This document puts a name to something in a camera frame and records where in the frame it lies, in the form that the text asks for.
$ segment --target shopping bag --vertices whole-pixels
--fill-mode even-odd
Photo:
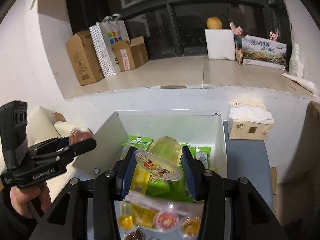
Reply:
[[[129,40],[124,21],[119,21],[119,17],[120,14],[107,16],[102,22],[97,22],[89,28],[94,49],[105,77],[120,73],[118,60],[111,48],[111,44]]]

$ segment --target window sill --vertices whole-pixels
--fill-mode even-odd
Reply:
[[[236,61],[209,60],[208,57],[175,57],[152,60],[135,70],[121,72],[99,82],[78,87],[67,98],[135,88],[214,88],[240,86],[272,89],[296,97],[313,95],[270,67],[239,65]]]

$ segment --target finger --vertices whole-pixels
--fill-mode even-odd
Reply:
[[[39,196],[40,203],[41,203],[40,205],[41,205],[41,209],[43,210],[43,212],[46,212],[51,205],[51,197],[50,197],[49,193],[50,193],[50,190],[47,186],[47,183],[44,182],[41,194]]]
[[[41,189],[38,186],[29,188],[13,188],[13,194],[18,204],[25,204],[31,199],[38,197],[41,194]]]

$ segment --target window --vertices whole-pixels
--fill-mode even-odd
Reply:
[[[283,0],[108,0],[110,13],[120,13],[129,37],[143,35],[150,59],[206,55],[204,30],[209,17],[217,16],[224,29],[230,21],[244,34],[269,38],[280,30],[277,41],[287,44],[291,56],[289,17]]]
[[[185,53],[207,53],[204,30],[209,17],[217,16],[223,29],[230,22],[241,26],[244,34],[264,37],[265,27],[261,9],[233,3],[195,3],[174,7],[178,30]]]
[[[165,8],[138,15],[125,21],[130,39],[142,36],[151,58],[175,55],[173,38]]]

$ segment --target open white storage box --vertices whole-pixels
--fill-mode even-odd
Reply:
[[[156,139],[170,136],[179,143],[211,146],[210,168],[227,177],[227,154],[223,122],[217,109],[139,110],[114,112],[95,133],[95,150],[78,156],[73,166],[84,176],[97,177],[113,168],[121,154],[121,143],[128,135]]]

